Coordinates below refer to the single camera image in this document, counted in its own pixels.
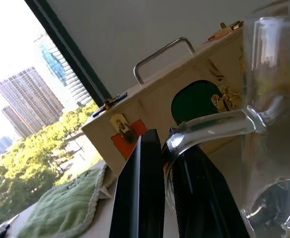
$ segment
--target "window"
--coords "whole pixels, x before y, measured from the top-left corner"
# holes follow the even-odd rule
[[[0,224],[101,159],[80,130],[97,108],[25,1],[0,1]]]

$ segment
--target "glass pitcher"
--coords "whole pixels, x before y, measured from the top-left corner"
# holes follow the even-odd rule
[[[243,27],[242,109],[185,123],[167,146],[176,159],[199,143],[243,135],[240,213],[250,236],[290,238],[290,1],[255,15]]]

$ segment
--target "green towel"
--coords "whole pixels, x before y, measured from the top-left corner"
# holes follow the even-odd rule
[[[55,186],[36,203],[19,238],[73,238],[92,223],[106,165]]]

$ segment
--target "metal handle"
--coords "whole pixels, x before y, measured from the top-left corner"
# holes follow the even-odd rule
[[[144,64],[148,63],[149,61],[153,60],[157,56],[161,55],[162,53],[164,53],[168,49],[178,45],[181,42],[184,42],[187,44],[187,47],[192,54],[195,52],[195,50],[194,50],[193,46],[191,45],[191,43],[189,42],[189,40],[187,38],[181,37],[181,38],[178,38],[175,41],[169,43],[167,46],[161,48],[160,50],[158,50],[157,52],[155,52],[151,56],[148,56],[146,59],[142,60],[141,62],[139,62],[138,64],[135,65],[134,75],[135,75],[135,78],[137,79],[137,81],[139,82],[140,85],[144,84],[144,81],[141,79],[140,72],[139,72],[140,67],[143,66]]]

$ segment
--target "white wall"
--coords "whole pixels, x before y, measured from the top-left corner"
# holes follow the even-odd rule
[[[270,0],[48,0],[112,95],[137,84],[136,63],[178,37],[194,48]],[[182,54],[181,46],[145,66],[146,77]]]

